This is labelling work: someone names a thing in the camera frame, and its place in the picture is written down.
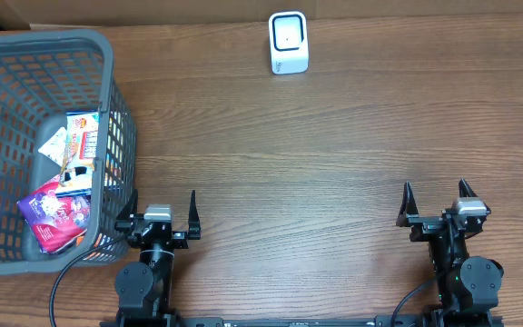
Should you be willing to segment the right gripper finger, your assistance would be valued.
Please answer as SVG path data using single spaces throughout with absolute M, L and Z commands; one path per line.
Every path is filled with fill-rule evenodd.
M 476 193 L 472 190 L 470 185 L 467 183 L 467 181 L 464 178 L 461 178 L 459 180 L 459 197 L 460 198 L 467 198 L 467 197 L 477 197 Z
M 396 220 L 398 227 L 410 227 L 411 220 L 419 217 L 410 182 L 404 183 L 400 211 Z

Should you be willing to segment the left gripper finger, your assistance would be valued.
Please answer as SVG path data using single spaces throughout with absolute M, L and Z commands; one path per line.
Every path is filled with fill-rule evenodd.
M 189 214 L 188 214 L 188 232 L 198 233 L 200 231 L 200 218 L 196 206 L 196 192 L 192 190 Z
M 138 190 L 133 189 L 123 209 L 117 215 L 116 221 L 129 221 L 131 215 L 137 213 L 138 206 Z

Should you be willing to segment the purple red snack pouch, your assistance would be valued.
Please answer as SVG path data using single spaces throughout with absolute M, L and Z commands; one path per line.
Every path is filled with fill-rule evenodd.
M 42 253 L 57 253 L 88 229 L 90 197 L 58 197 L 57 183 L 47 183 L 16 203 Z

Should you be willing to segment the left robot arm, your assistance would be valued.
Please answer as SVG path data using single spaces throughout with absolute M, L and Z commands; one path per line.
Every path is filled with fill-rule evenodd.
M 196 193 L 191 193 L 185 231 L 173 229 L 173 210 L 168 204 L 151 204 L 139 213 L 136 191 L 118 214 L 114 229 L 123 234 L 129 247 L 139 251 L 139 259 L 127 263 L 115 278 L 114 288 L 119 297 L 115 323 L 183 326 L 183 318 L 170 306 L 174 252 L 187 249 L 190 241 L 202 236 Z

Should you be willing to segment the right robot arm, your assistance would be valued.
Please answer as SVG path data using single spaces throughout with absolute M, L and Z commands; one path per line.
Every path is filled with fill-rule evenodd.
M 396 225 L 410 229 L 410 240 L 429 246 L 440 305 L 428 308 L 421 326 L 493 326 L 490 310 L 498 306 L 504 270 L 501 264 L 472 256 L 467 240 L 483 232 L 490 208 L 467 181 L 459 196 L 439 216 L 419 214 L 410 183 L 404 183 Z

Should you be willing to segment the yellow snack bag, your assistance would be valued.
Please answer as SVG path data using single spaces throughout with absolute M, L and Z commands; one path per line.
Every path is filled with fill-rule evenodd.
M 98 113 L 67 116 L 64 161 L 56 188 L 59 197 L 91 194 L 98 130 Z

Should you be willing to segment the white tube with gold cap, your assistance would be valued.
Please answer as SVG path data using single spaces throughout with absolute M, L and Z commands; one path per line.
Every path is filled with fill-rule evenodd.
M 40 146 L 38 152 L 50 159 L 60 167 L 64 164 L 64 153 L 66 147 L 67 131 L 64 127 L 60 127 L 53 136 L 51 136 L 43 145 Z

